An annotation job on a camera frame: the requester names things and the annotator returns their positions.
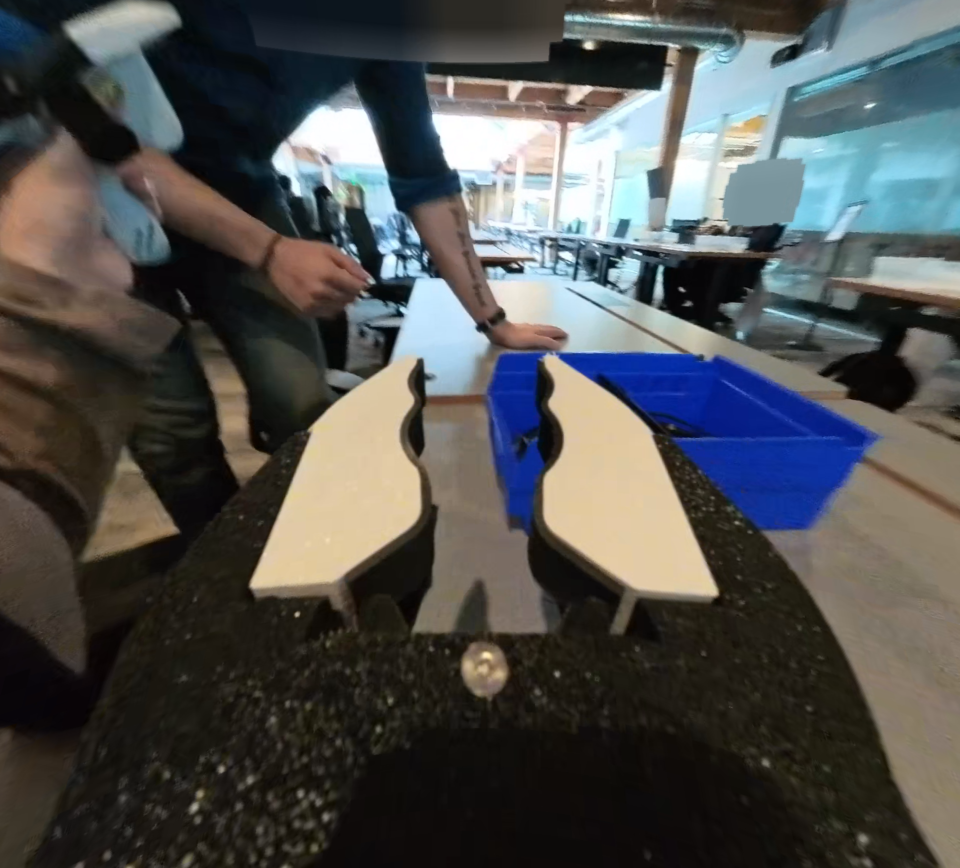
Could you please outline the wooden post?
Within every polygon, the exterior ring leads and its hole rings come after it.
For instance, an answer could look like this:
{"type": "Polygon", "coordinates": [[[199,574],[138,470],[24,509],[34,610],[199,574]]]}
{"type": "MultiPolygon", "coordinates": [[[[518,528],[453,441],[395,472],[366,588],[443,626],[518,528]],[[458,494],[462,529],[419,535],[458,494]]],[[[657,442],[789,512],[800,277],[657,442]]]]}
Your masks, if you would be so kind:
{"type": "Polygon", "coordinates": [[[671,75],[658,159],[658,165],[663,173],[661,180],[665,195],[663,197],[664,215],[661,218],[662,223],[666,222],[666,211],[669,205],[670,193],[675,176],[678,151],[682,139],[681,135],[685,129],[693,77],[699,56],[699,50],[693,46],[678,48],[671,75]]]}

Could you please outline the small framed floor sign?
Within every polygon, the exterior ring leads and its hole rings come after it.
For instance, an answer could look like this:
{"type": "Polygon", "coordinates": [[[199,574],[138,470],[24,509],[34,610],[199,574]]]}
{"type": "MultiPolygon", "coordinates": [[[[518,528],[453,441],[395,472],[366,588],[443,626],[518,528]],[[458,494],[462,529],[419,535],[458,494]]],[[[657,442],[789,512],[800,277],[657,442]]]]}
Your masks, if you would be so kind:
{"type": "Polygon", "coordinates": [[[843,241],[856,225],[860,214],[862,214],[868,206],[869,202],[867,200],[860,200],[846,205],[840,214],[838,214],[834,225],[824,233],[822,243],[834,244],[843,241]]]}

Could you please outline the another person's forearm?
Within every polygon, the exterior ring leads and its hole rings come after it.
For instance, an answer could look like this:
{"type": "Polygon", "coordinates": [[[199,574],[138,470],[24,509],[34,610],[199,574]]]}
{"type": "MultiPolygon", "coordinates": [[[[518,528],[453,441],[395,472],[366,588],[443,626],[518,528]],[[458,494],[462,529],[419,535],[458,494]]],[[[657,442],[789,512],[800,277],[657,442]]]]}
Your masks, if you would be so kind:
{"type": "Polygon", "coordinates": [[[143,149],[122,176],[146,192],[164,225],[251,269],[261,268],[278,234],[190,174],[167,154],[143,149]]]}

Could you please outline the person's left hand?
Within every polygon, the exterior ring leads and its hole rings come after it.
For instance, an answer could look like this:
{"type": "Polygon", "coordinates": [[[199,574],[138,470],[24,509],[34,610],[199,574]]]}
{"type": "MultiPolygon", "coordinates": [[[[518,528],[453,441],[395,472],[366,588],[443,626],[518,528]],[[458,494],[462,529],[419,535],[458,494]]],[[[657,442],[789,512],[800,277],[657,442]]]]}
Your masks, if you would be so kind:
{"type": "Polygon", "coordinates": [[[92,163],[58,131],[2,193],[2,262],[78,288],[127,294],[133,268],[105,234],[102,214],[92,163]]]}

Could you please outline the black office chair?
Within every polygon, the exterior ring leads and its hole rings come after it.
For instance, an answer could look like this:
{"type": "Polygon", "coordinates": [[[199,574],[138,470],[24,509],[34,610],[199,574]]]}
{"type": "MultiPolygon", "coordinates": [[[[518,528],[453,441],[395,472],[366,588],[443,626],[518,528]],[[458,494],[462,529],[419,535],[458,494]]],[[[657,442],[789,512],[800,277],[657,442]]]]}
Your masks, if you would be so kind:
{"type": "Polygon", "coordinates": [[[383,303],[405,307],[413,291],[414,281],[410,278],[383,280],[381,268],[383,254],[378,247],[374,228],[362,208],[347,206],[343,210],[346,231],[356,252],[356,258],[370,277],[366,295],[383,303]]]}

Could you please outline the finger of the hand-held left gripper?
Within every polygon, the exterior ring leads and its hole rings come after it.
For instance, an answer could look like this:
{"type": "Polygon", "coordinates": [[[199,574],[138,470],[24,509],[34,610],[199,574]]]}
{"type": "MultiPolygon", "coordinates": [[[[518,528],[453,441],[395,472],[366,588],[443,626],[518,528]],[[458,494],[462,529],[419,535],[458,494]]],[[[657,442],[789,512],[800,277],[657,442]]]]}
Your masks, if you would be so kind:
{"type": "Polygon", "coordinates": [[[184,133],[146,53],[182,27],[180,17],[164,0],[115,0],[63,25],[90,63],[83,89],[141,144],[164,152],[179,148],[184,133]]]}

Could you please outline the blue plastic bin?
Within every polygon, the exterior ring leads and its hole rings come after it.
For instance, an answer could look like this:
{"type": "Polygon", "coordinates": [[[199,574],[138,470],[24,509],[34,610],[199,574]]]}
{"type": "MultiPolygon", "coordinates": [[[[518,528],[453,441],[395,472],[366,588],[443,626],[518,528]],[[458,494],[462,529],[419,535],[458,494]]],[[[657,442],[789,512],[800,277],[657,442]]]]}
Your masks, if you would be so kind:
{"type": "MultiPolygon", "coordinates": [[[[564,353],[595,381],[619,386],[747,519],[764,530],[810,528],[880,436],[725,358],[564,353]]],[[[536,404],[540,356],[496,361],[486,407],[508,521],[530,530],[543,470],[536,404]]]]}

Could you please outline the metal ventilation duct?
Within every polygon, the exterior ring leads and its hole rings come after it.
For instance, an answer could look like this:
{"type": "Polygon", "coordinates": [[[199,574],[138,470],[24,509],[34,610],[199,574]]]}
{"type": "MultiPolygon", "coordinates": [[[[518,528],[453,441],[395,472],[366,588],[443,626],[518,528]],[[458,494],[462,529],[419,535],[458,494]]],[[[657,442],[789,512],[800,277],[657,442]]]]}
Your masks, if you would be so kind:
{"type": "Polygon", "coordinates": [[[563,17],[565,39],[692,47],[711,52],[722,63],[735,59],[746,42],[743,31],[723,22],[597,10],[569,10],[563,17]]]}

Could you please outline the another person's tattooed forearm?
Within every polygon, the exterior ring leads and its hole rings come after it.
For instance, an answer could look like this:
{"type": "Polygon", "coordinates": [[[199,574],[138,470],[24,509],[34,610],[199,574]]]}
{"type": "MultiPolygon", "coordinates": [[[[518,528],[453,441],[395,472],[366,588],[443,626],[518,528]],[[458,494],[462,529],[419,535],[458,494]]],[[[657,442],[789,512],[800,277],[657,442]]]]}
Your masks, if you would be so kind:
{"type": "Polygon", "coordinates": [[[461,195],[419,204],[409,214],[438,274],[474,324],[493,314],[499,306],[476,255],[461,195]]]}

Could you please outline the wooden desk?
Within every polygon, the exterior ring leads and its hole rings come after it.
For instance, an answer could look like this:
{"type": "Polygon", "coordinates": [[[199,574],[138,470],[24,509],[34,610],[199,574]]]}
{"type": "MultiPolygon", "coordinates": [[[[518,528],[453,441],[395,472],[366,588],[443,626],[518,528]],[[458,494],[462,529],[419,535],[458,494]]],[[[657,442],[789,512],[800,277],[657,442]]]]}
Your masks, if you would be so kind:
{"type": "Polygon", "coordinates": [[[958,288],[849,277],[831,277],[824,284],[832,291],[856,295],[853,313],[882,327],[958,333],[958,288]]]}

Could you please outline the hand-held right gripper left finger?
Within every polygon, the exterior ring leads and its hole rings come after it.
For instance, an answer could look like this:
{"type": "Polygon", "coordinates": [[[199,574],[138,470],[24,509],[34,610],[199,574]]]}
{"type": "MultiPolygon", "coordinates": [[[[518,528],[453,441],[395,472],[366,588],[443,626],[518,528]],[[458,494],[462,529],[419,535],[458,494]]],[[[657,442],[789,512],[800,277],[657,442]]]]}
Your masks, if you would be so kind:
{"type": "Polygon", "coordinates": [[[399,358],[314,423],[250,578],[255,599],[320,599],[359,622],[373,597],[423,597],[437,515],[425,381],[421,358],[399,358]]]}

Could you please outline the row of office desks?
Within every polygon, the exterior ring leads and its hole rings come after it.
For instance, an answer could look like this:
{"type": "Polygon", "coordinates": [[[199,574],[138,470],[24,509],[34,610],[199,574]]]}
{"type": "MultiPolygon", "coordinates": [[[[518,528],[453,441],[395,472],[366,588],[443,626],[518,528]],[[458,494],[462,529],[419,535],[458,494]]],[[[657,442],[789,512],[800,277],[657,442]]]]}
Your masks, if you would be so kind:
{"type": "Polygon", "coordinates": [[[506,223],[490,223],[485,231],[474,234],[473,241],[478,246],[492,246],[502,255],[499,261],[509,266],[538,262],[556,271],[562,255],[570,255],[573,281],[580,279],[586,258],[593,256],[593,279],[600,286],[612,282],[616,269],[635,262],[638,267],[631,290],[635,300],[652,307],[660,290],[663,310],[709,331],[732,328],[725,306],[745,307],[751,298],[762,298],[763,271],[783,251],[780,243],[766,262],[741,262],[738,254],[747,241],[738,235],[693,231],[689,241],[678,240],[669,232],[647,232],[636,239],[596,238],[506,223]]]}

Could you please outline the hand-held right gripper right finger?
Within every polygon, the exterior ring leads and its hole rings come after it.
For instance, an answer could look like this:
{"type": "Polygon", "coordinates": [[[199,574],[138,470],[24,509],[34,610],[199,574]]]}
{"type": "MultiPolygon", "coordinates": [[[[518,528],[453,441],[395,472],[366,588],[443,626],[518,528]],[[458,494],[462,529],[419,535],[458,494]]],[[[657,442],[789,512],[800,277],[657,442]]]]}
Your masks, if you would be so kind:
{"type": "Polygon", "coordinates": [[[660,635],[667,615],[711,619],[721,591],[653,419],[609,378],[557,355],[537,367],[528,560],[560,635],[660,635]]]}

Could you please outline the person's left forearm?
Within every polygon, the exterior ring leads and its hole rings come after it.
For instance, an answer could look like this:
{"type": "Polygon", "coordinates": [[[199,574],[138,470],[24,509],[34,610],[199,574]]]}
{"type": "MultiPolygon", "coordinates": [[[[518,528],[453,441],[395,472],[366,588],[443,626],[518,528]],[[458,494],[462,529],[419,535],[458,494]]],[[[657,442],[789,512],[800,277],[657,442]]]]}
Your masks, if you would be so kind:
{"type": "Polygon", "coordinates": [[[96,699],[77,563],[180,324],[5,260],[1,315],[1,723],[71,728],[96,699]]]}

